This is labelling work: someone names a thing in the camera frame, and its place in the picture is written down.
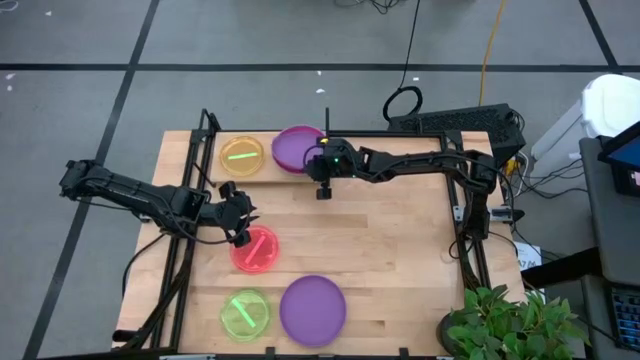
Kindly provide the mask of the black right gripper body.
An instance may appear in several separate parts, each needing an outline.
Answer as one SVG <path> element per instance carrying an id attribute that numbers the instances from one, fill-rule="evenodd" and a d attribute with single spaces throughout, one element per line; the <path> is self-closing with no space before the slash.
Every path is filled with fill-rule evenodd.
<path id="1" fill-rule="evenodd" d="M 315 145 L 306 150 L 306 155 L 314 153 L 323 155 L 323 159 L 315 165 L 323 170 L 323 178 L 312 179 L 314 182 L 319 183 L 319 188 L 316 190 L 316 199 L 330 200 L 332 198 L 332 178 L 355 176 L 354 149 L 343 138 L 320 137 L 316 139 Z"/>

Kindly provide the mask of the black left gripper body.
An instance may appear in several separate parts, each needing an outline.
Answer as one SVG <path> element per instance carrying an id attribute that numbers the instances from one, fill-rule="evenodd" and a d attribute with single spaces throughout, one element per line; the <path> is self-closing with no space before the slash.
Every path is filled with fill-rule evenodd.
<path id="1" fill-rule="evenodd" d="M 248 232 L 249 216 L 247 198 L 249 196 L 236 188 L 233 181 L 225 182 L 219 187 L 219 194 L 223 199 L 223 211 L 220 227 L 223 229 L 227 241 L 235 248 L 248 245 L 251 241 Z"/>

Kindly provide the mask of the red translucent plate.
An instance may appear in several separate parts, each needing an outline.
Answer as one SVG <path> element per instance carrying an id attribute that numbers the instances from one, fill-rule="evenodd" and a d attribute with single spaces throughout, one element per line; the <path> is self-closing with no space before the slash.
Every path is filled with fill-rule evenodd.
<path id="1" fill-rule="evenodd" d="M 240 248 L 230 249 L 230 258 L 237 269 L 248 274 L 268 271 L 276 262 L 280 246 L 277 235 L 268 227 L 251 226 L 250 242 Z"/>

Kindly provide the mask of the green translucent plate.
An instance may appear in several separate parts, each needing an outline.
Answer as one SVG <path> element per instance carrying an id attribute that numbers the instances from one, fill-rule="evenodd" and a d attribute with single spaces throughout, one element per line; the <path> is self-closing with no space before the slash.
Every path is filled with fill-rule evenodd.
<path id="1" fill-rule="evenodd" d="M 250 342 L 268 329 L 271 307 L 261 292 L 243 289 L 231 294 L 220 311 L 226 334 L 237 342 Z"/>

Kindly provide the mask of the dark plant pot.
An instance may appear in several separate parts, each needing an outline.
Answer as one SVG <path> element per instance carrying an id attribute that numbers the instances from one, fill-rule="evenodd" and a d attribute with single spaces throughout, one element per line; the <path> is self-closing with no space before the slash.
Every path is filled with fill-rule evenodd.
<path id="1" fill-rule="evenodd" d="M 471 333 L 465 327 L 463 315 L 452 310 L 445 315 L 436 328 L 436 337 L 439 344 L 445 351 L 454 357 L 467 357 L 467 342 L 470 340 Z"/>

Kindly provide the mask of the white paper label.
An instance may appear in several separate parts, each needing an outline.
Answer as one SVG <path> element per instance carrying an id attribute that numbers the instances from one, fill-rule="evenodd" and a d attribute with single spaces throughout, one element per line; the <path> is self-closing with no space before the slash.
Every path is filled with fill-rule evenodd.
<path id="1" fill-rule="evenodd" d="M 542 264 L 542 252 L 539 246 L 515 242 L 517 258 L 521 271 L 540 266 Z"/>

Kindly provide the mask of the green leafy plant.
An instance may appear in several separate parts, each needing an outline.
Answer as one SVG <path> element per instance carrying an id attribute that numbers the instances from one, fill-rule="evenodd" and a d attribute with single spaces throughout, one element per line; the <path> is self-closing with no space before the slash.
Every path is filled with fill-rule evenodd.
<path id="1" fill-rule="evenodd" d="M 512 302 L 507 294 L 505 285 L 464 292 L 464 306 L 453 310 L 470 330 L 469 355 L 454 360 L 573 360 L 572 340 L 591 344 L 567 300 L 548 301 L 533 291 Z"/>

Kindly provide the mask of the black desk crossbar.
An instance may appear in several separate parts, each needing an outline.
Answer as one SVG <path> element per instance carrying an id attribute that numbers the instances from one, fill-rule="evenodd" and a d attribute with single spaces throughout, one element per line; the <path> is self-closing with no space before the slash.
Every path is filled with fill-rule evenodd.
<path id="1" fill-rule="evenodd" d="M 602 275 L 600 251 L 597 247 L 552 260 L 521 272 L 522 282 L 528 289 L 546 288 L 547 286 L 578 280 L 585 275 Z"/>

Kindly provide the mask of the white lidded bin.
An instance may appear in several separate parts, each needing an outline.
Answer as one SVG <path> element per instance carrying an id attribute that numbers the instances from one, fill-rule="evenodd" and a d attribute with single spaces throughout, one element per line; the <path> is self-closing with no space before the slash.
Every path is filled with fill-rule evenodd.
<path id="1" fill-rule="evenodd" d="M 581 139 L 615 137 L 639 120 L 640 80 L 616 74 L 599 76 L 532 146 L 532 176 L 546 176 L 578 160 Z"/>

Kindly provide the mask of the grey desk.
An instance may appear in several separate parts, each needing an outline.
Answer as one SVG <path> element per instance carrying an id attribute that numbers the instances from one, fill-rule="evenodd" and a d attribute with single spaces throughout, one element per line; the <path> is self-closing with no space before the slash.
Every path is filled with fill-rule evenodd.
<path id="1" fill-rule="evenodd" d="M 640 198 L 619 194 L 611 167 L 598 160 L 598 139 L 579 141 L 603 276 L 640 287 Z"/>

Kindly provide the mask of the black screen device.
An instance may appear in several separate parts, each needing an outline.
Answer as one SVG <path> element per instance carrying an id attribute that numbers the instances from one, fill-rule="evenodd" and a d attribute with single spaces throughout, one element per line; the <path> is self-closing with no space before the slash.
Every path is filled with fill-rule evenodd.
<path id="1" fill-rule="evenodd" d="M 640 121 L 616 137 L 600 136 L 598 160 L 611 169 L 616 191 L 640 198 Z"/>

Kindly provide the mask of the black keyboard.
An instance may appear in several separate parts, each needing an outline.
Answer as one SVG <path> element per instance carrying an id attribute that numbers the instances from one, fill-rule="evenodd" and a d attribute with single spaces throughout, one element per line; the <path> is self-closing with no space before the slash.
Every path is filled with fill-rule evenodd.
<path id="1" fill-rule="evenodd" d="M 609 305 L 616 344 L 640 352 L 640 290 L 610 287 Z"/>

